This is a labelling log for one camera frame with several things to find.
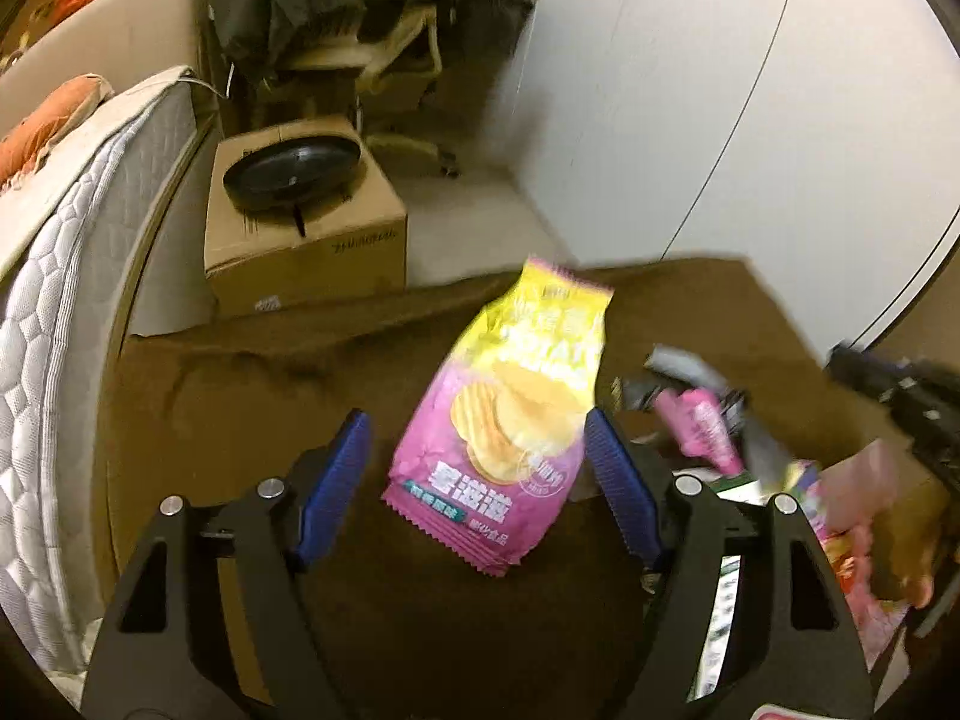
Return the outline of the pink small snack wrapper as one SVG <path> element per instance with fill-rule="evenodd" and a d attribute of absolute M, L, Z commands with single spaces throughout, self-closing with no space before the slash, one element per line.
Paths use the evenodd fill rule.
<path fill-rule="evenodd" d="M 652 400 L 652 408 L 669 427 L 686 458 L 708 460 L 724 476 L 739 476 L 745 470 L 721 402 L 713 392 L 706 388 L 683 392 L 664 388 Z"/>

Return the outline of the pink yellow potato chip bag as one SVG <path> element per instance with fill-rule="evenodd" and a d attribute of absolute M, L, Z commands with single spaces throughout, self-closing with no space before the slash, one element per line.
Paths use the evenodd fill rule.
<path fill-rule="evenodd" d="M 584 460 L 612 289 L 528 260 L 460 335 L 397 444 L 382 499 L 483 574 L 544 538 Z"/>

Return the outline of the white green milk carton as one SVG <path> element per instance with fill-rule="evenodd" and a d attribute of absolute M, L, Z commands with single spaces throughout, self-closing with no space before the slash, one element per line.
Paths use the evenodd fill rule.
<path fill-rule="evenodd" d="M 685 468 L 675 472 L 675 476 L 697 478 L 705 488 L 713 489 L 719 499 L 732 500 L 732 502 L 761 505 L 765 504 L 766 499 L 770 497 L 758 479 L 750 473 L 722 476 L 720 472 L 703 466 L 703 468 Z M 688 702 L 703 699 L 711 692 L 715 692 L 718 687 L 722 665 L 726 660 L 729 640 L 731 640 L 732 622 L 736 614 L 740 567 L 742 567 L 742 557 L 735 554 L 725 554 L 719 561 L 715 600 L 713 600 L 713 609 L 709 618 L 708 631 L 704 636 L 697 672 L 690 692 L 686 696 Z"/>

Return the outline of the pink cartoon tissue pack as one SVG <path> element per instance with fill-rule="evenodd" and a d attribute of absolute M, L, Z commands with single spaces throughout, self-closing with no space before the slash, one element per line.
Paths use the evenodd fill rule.
<path fill-rule="evenodd" d="M 815 485 L 815 533 L 848 603 L 867 668 L 895 639 L 907 616 L 903 600 L 874 595 L 872 522 L 890 509 L 898 496 L 896 466 L 882 440 L 874 440 L 856 455 L 818 473 Z"/>

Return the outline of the red gold snack bag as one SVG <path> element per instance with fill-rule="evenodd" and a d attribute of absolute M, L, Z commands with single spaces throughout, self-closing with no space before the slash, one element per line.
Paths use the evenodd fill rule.
<path fill-rule="evenodd" d="M 949 504 L 942 484 L 928 479 L 874 518 L 871 587 L 878 578 L 882 600 L 903 600 L 915 610 L 931 604 L 934 556 Z"/>

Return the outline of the white quilted mattress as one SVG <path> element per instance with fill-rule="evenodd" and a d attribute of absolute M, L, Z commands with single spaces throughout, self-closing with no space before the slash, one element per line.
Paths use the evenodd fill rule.
<path fill-rule="evenodd" d="M 125 340 L 205 322 L 220 127 L 172 67 L 99 104 L 2 197 L 2 611 L 82 700 L 103 619 L 106 473 L 94 458 Z"/>

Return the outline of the cardboard box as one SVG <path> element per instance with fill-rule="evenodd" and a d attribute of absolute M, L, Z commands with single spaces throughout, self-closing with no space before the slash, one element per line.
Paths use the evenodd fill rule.
<path fill-rule="evenodd" d="M 242 317 L 306 302 L 369 298 L 407 288 L 409 215 L 366 149 L 352 183 L 302 210 L 241 213 L 224 188 L 228 169 L 247 154 L 309 135 L 358 142 L 343 115 L 283 122 L 226 138 L 218 145 L 206 204 L 203 268 L 218 316 Z"/>

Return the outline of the black round disc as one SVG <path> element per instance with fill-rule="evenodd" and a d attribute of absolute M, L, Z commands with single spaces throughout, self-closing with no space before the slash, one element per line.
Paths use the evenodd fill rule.
<path fill-rule="evenodd" d="M 223 187 L 247 216 L 286 215 L 306 238 L 304 213 L 345 202 L 358 177 L 361 146 L 343 135 L 304 135 L 272 143 L 226 169 Z"/>

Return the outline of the orange pillow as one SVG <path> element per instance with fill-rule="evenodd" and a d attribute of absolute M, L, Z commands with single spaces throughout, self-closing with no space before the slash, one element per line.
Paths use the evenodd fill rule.
<path fill-rule="evenodd" d="M 94 73 L 75 76 L 57 86 L 3 137 L 2 190 L 36 172 L 49 151 L 86 122 L 110 96 L 112 86 Z"/>

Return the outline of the beige office chair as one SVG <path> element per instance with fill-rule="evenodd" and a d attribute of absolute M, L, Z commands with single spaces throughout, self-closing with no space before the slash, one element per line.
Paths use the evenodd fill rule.
<path fill-rule="evenodd" d="M 438 8 L 433 4 L 400 2 L 397 16 L 386 32 L 377 39 L 366 41 L 364 28 L 374 25 L 378 16 L 384 16 L 384 23 L 387 23 L 387 16 L 391 13 L 391 4 L 387 2 L 382 2 L 381 8 L 331 11 L 306 47 L 286 55 L 281 70 L 350 76 L 353 82 L 353 125 L 371 151 L 403 149 L 407 153 L 425 154 L 436 163 L 441 176 L 455 179 L 460 169 L 452 151 L 425 138 L 400 133 L 384 119 L 373 119 L 371 125 L 364 119 L 364 101 L 381 93 L 392 75 L 425 82 L 427 86 L 423 93 L 428 93 L 443 73 Z"/>

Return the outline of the beige headboard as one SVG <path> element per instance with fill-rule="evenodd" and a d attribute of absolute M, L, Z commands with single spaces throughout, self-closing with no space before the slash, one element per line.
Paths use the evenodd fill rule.
<path fill-rule="evenodd" d="M 174 65 L 212 85 L 224 82 L 210 0 L 94 0 L 3 73 L 2 128 L 13 128 L 73 76 L 94 73 L 121 93 Z"/>

